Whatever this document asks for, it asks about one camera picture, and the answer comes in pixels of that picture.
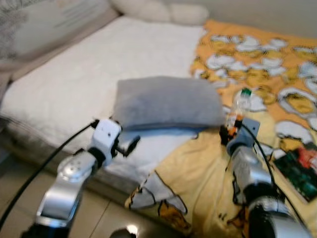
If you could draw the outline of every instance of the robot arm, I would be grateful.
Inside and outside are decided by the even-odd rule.
[[[243,124],[257,135],[257,121],[245,118]],[[243,127],[227,144],[232,171],[242,191],[240,202],[249,208],[249,238],[312,238],[306,227],[292,217],[270,173],[254,153],[253,144],[253,138]]]
[[[68,237],[87,180],[102,165],[109,165],[117,151],[128,156],[140,140],[135,138],[125,151],[118,147],[120,133],[117,123],[109,119],[100,121],[89,149],[80,150],[59,164],[56,180],[40,204],[34,225],[23,238]]]

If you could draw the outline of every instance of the white pillow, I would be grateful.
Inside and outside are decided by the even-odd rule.
[[[203,25],[209,17],[207,8],[199,4],[165,3],[161,0],[110,1],[123,14],[147,21]]]

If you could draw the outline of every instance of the black cable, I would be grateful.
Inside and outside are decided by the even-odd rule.
[[[279,188],[279,186],[277,186],[277,184],[275,183],[274,175],[273,175],[273,172],[272,172],[272,170],[271,170],[271,166],[269,165],[269,162],[268,162],[268,160],[267,160],[267,157],[266,157],[266,155],[265,155],[265,153],[264,153],[264,151],[263,151],[263,149],[262,149],[262,146],[260,145],[258,139],[257,139],[256,136],[251,132],[251,130],[250,130],[249,128],[247,128],[246,125],[241,124],[241,126],[242,126],[243,128],[245,128],[245,129],[248,131],[248,133],[252,136],[252,138],[254,139],[254,141],[256,142],[256,144],[258,145],[258,147],[259,147],[259,149],[260,149],[260,151],[261,151],[261,153],[262,153],[262,155],[263,155],[263,157],[264,157],[264,161],[265,161],[265,164],[266,164],[266,166],[267,166],[268,172],[269,172],[269,174],[270,174],[270,176],[271,176],[271,180],[272,180],[273,186],[274,186],[275,188],[277,188],[277,189],[282,193],[282,195],[286,198],[286,200],[288,201],[288,203],[291,205],[293,211],[295,212],[295,215],[296,215],[297,219],[299,220],[299,222],[300,222],[302,225],[305,225],[305,223],[304,223],[302,217],[301,217],[301,216],[299,215],[299,213],[297,212],[297,210],[296,210],[296,208],[294,207],[294,205],[293,205],[293,203],[291,202],[291,200],[286,196],[286,194],[285,194],[285,193]]]
[[[86,127],[82,128],[80,131],[75,133],[73,136],[71,136],[68,140],[66,140],[61,146],[59,146],[54,152],[42,163],[42,165],[28,178],[28,180],[20,187],[18,192],[16,193],[15,197],[11,200],[10,204],[6,208],[4,214],[1,217],[0,220],[0,232],[2,230],[2,227],[10,214],[12,208],[14,207],[17,200],[20,198],[22,193],[25,191],[25,189],[29,186],[29,184],[33,181],[33,179],[44,169],[44,167],[67,145],[71,140],[73,140],[76,136],[78,136],[83,131],[87,130],[89,127],[96,128],[99,120],[95,120],[94,122],[90,123]]]

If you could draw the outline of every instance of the book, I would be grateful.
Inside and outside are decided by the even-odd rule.
[[[274,160],[274,165],[306,202],[317,197],[317,146],[305,144]]]

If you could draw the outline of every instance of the wall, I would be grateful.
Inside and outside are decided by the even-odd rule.
[[[211,18],[317,38],[317,0],[172,0],[203,3]]]

